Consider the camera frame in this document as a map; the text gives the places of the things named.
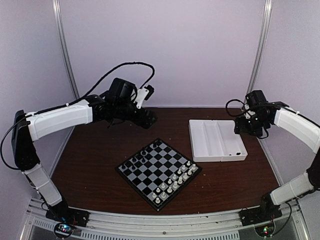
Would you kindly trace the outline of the white plastic divided tray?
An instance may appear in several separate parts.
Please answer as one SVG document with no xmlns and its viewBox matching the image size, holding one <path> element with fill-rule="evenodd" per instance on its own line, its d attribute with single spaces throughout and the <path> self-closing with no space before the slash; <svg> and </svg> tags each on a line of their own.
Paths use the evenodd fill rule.
<svg viewBox="0 0 320 240">
<path fill-rule="evenodd" d="M 188 122 L 192 159 L 197 163 L 243 161 L 248 156 L 243 140 L 234 133 L 233 120 Z M 241 152 L 241 155 L 229 154 Z"/>
</svg>

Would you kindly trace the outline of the black white chessboard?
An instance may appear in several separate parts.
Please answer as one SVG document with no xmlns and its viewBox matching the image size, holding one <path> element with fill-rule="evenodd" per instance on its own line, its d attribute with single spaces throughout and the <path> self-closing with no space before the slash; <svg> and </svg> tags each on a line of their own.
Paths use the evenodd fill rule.
<svg viewBox="0 0 320 240">
<path fill-rule="evenodd" d="M 153 142 L 156 142 L 156 148 L 152 147 Z M 142 155 L 143 149 L 146 150 L 146 155 Z M 194 180 L 202 171 L 202 168 L 196 164 L 199 166 L 200 172 L 193 176 L 182 189 L 179 189 L 177 193 L 169 197 L 168 201 L 165 201 L 159 208 L 148 198 L 148 194 L 152 192 L 148 186 L 151 185 L 153 189 L 156 186 L 153 183 L 154 180 L 159 183 L 160 177 L 164 177 L 167 173 L 170 175 L 172 173 L 171 170 L 175 171 L 186 161 L 196 164 L 162 139 L 157 138 L 116 166 L 115 170 L 155 211 L 159 212 Z"/>
</svg>

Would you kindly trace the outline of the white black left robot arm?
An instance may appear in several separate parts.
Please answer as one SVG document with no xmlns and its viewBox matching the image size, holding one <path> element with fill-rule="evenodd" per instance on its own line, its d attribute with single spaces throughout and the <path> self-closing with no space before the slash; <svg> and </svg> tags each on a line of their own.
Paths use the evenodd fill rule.
<svg viewBox="0 0 320 240">
<path fill-rule="evenodd" d="M 72 218 L 62 193 L 52 181 L 41 163 L 37 147 L 42 139 L 59 132 L 106 121 L 114 125 L 115 120 L 131 122 L 144 129 L 156 121 L 155 113 L 143 107 L 154 93 L 153 86 L 136 87 L 134 83 L 115 78 L 110 88 L 102 94 L 89 94 L 75 103 L 67 103 L 50 110 L 28 112 L 20 110 L 9 132 L 15 166 L 33 184 L 36 191 L 52 207 L 52 213 L 61 222 Z"/>
</svg>

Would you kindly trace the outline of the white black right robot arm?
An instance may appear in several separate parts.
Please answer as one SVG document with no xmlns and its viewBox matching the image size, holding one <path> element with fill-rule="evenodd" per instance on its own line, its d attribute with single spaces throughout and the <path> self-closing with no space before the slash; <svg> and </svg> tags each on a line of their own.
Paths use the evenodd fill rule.
<svg viewBox="0 0 320 240">
<path fill-rule="evenodd" d="M 260 139 L 270 127 L 276 134 L 266 141 L 270 156 L 280 170 L 284 183 L 264 197 L 256 210 L 259 220 L 268 220 L 276 207 L 320 189 L 320 126 L 283 102 L 248 102 L 234 115 L 236 134 L 246 133 Z"/>
</svg>

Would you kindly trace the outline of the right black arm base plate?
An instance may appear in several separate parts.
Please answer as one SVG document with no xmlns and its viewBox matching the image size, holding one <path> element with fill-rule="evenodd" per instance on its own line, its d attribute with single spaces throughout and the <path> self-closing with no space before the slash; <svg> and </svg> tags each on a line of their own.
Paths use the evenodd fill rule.
<svg viewBox="0 0 320 240">
<path fill-rule="evenodd" d="M 271 221 L 282 216 L 279 205 L 274 205 L 269 196 L 261 198 L 260 206 L 242 209 L 239 213 L 242 226 L 255 225 Z"/>
</svg>

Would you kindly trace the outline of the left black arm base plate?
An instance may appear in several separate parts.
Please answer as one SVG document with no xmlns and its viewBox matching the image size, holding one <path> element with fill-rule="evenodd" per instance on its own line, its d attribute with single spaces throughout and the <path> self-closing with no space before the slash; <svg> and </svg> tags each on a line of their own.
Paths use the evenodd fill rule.
<svg viewBox="0 0 320 240">
<path fill-rule="evenodd" d="M 73 226 L 86 227 L 89 221 L 90 213 L 86 210 L 80 210 L 69 207 L 66 200 L 62 200 L 58 204 L 47 205 L 46 218 L 67 223 Z"/>
</svg>

